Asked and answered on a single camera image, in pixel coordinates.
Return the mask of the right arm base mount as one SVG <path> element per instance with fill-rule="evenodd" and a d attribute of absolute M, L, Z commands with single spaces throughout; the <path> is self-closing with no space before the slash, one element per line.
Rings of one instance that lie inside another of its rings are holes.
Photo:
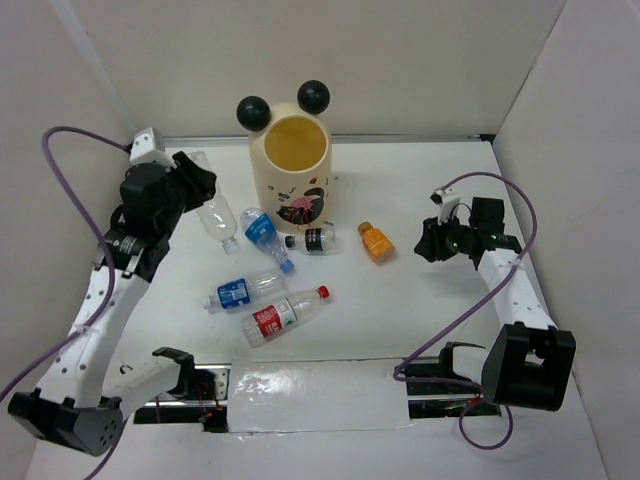
<path fill-rule="evenodd" d="M 406 388 L 411 420 L 458 418 L 466 407 L 475 404 L 479 404 L 479 412 L 473 416 L 500 416 L 498 407 L 482 403 L 477 383 L 454 372 L 454 355 L 465 348 L 473 353 L 485 350 L 476 344 L 447 342 L 437 357 L 418 358 L 405 367 L 394 368 L 393 378 Z"/>

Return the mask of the clear bottle white cap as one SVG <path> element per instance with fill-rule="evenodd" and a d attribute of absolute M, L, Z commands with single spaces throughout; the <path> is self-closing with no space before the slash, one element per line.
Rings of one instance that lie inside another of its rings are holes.
<path fill-rule="evenodd" d="M 236 239 L 236 218 L 222 193 L 219 180 L 215 180 L 215 194 L 196 210 L 205 231 L 219 242 L 227 255 L 236 253 L 239 244 Z"/>

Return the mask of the red label red-cap bottle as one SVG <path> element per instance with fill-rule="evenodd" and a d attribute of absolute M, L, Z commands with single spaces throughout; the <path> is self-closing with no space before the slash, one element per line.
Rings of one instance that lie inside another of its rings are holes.
<path fill-rule="evenodd" d="M 326 286 L 299 291 L 244 318 L 240 325 L 251 348 L 258 348 L 317 316 L 330 297 Z"/>

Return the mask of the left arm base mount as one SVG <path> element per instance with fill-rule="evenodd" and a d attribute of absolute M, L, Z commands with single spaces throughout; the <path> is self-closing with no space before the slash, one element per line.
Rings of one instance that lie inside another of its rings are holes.
<path fill-rule="evenodd" d="M 163 393 L 133 415 L 136 425 L 187 425 L 206 433 L 228 432 L 230 364 L 195 366 L 185 394 Z"/>

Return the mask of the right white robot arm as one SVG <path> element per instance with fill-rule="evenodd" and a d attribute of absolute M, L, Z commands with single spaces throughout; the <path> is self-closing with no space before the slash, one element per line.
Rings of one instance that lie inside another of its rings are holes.
<path fill-rule="evenodd" d="M 414 251 L 429 262 L 465 255 L 493 292 L 499 331 L 489 347 L 449 342 L 441 350 L 436 379 L 448 392 L 479 385 L 490 404 L 558 410 L 569 381 L 576 341 L 544 311 L 524 268 L 518 239 L 504 232 L 504 203 L 476 197 L 468 224 L 456 215 L 459 195 L 431 196 L 437 216 L 423 223 Z"/>

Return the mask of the orange juice bottle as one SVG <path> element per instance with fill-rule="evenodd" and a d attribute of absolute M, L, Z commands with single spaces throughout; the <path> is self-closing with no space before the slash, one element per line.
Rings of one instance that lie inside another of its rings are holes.
<path fill-rule="evenodd" d="M 394 257 L 395 246 L 381 230 L 369 222 L 362 222 L 357 230 L 365 251 L 374 263 L 380 265 Z"/>

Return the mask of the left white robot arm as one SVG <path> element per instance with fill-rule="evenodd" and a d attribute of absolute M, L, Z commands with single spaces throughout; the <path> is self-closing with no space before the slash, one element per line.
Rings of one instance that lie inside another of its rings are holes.
<path fill-rule="evenodd" d="M 196 390 L 194 357 L 175 348 L 159 347 L 108 372 L 180 218 L 216 194 L 217 176 L 204 153 L 172 158 L 172 167 L 145 163 L 126 172 L 104 235 L 108 251 L 94 262 L 71 342 L 55 351 L 32 391 L 9 401 L 9 415 L 37 439 L 97 457 L 119 440 L 128 415 L 153 397 L 184 399 Z"/>

